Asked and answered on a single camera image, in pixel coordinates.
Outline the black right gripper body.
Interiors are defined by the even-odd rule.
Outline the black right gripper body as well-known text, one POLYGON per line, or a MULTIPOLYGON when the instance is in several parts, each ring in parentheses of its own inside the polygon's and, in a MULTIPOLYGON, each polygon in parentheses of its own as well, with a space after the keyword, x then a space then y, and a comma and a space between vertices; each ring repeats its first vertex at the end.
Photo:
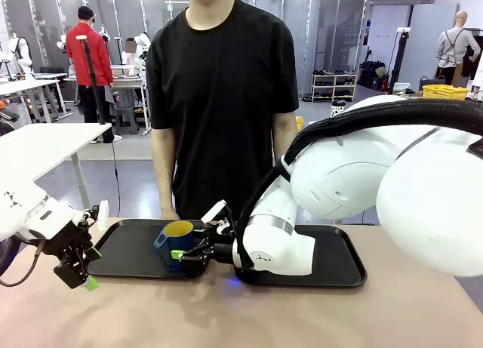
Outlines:
POLYGON ((223 229, 219 233, 216 229, 207 232, 209 240, 209 257, 218 263, 234 265, 233 244, 235 232, 233 229, 223 229))

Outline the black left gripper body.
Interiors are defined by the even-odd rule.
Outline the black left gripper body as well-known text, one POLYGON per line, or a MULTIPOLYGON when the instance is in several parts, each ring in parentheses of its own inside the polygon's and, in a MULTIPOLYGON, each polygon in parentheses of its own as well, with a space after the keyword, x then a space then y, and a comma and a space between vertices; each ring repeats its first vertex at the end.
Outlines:
POLYGON ((58 266, 81 266, 94 261, 94 245, 89 222, 69 222, 56 234, 58 266))

